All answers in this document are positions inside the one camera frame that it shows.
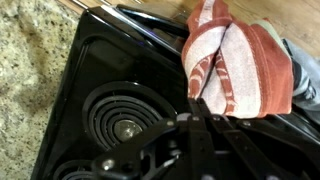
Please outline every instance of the burner element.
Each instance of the burner element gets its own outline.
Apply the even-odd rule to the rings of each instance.
[[[176,111],[154,90],[138,83],[112,82],[94,89],[83,106],[86,131],[105,150],[131,139]]]
[[[58,167],[53,175],[54,180],[90,180],[93,179],[90,161],[69,161]]]
[[[114,133],[120,141],[124,142],[139,134],[142,128],[131,120],[121,120],[115,123]]]
[[[161,119],[153,107],[137,98],[110,96],[93,106],[89,114],[89,127],[95,140],[110,148]]]

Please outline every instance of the granite countertop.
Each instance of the granite countertop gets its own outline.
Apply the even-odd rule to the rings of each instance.
[[[78,18],[57,1],[1,1],[0,179],[30,179]]]

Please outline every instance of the kitchen towel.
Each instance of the kitchen towel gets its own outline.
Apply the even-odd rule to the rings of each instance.
[[[222,0],[200,0],[187,23],[182,63],[190,98],[238,118],[290,113],[292,63],[268,20],[248,25]]]

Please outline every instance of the red striped towel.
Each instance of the red striped towel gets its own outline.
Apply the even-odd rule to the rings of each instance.
[[[222,0],[199,1],[188,26],[182,62],[189,97],[238,118],[290,113],[291,61],[266,29],[231,17]]]

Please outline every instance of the electric stove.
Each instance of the electric stove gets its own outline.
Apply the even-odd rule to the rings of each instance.
[[[122,5],[85,10],[32,179],[91,179],[98,155],[187,111],[183,20]]]

